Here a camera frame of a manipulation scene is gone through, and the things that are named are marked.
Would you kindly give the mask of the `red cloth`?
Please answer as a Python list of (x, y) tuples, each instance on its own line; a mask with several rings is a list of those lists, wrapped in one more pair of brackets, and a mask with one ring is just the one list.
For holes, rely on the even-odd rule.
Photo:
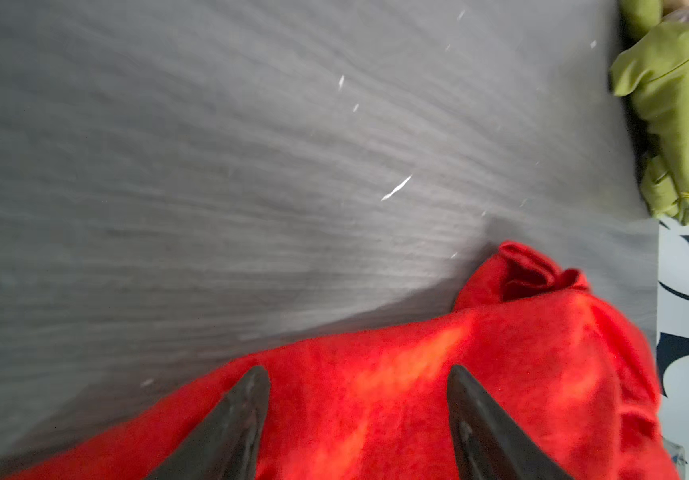
[(474, 272), (446, 316), (238, 358), (22, 478), (140, 479), (262, 366), (258, 478), (454, 479), (446, 385), (456, 365), (572, 477), (676, 478), (643, 334), (580, 271), (516, 242)]

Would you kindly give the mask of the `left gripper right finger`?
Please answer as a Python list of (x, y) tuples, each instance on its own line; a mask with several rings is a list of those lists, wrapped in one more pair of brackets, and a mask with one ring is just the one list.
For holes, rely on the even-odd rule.
[(461, 479), (571, 479), (461, 365), (450, 370), (446, 400)]

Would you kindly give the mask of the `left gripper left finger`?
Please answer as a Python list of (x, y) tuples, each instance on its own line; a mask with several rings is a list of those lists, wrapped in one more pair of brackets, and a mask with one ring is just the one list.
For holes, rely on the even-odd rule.
[(270, 376), (256, 366), (146, 478), (254, 479), (270, 404)]

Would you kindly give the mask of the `green printed t-shirt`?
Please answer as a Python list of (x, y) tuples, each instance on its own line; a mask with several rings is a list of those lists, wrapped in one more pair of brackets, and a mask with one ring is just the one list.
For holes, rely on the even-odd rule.
[(639, 188), (654, 217), (689, 224), (689, 23), (664, 20), (664, 1), (622, 1), (630, 46), (609, 70), (646, 129)]

